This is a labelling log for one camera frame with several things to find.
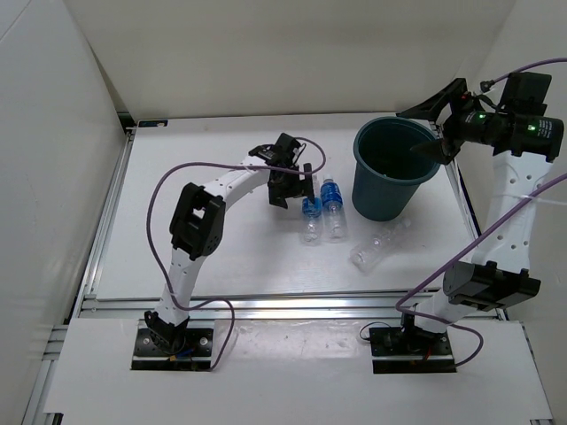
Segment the clear unlabelled plastic bottle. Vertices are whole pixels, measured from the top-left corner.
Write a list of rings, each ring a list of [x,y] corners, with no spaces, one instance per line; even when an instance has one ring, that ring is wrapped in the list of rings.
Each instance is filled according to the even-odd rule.
[[[350,250],[349,260],[360,272],[369,273],[390,254],[392,247],[410,226],[411,221],[407,218],[382,223],[374,233]]]

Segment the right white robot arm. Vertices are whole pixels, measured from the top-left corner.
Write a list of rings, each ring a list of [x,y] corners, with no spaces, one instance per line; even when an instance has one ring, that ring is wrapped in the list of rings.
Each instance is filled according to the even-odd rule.
[[[443,287],[428,300],[403,313],[400,348],[417,354],[430,334],[442,334],[475,311],[506,309],[535,297],[540,280],[530,275],[530,238],[535,198],[545,189],[553,161],[559,156],[564,124],[546,116],[545,97],[552,77],[513,72],[499,103],[468,90],[457,78],[436,95],[400,112],[401,118],[435,123],[450,109],[439,137],[413,151],[442,165],[450,164],[465,143],[493,150],[493,195],[488,228],[471,249],[470,261],[455,259],[441,275]]]

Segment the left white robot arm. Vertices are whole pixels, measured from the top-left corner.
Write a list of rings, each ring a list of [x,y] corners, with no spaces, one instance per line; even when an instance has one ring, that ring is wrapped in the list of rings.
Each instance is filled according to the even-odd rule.
[[[314,198],[310,164],[298,166],[304,138],[289,143],[262,144],[236,165],[222,164],[224,175],[205,185],[186,184],[169,224],[171,260],[156,262],[165,279],[158,305],[145,313],[153,343],[167,355],[184,351],[190,300],[206,258],[220,246],[226,212],[259,186],[268,188],[268,201],[285,208],[295,197]]]

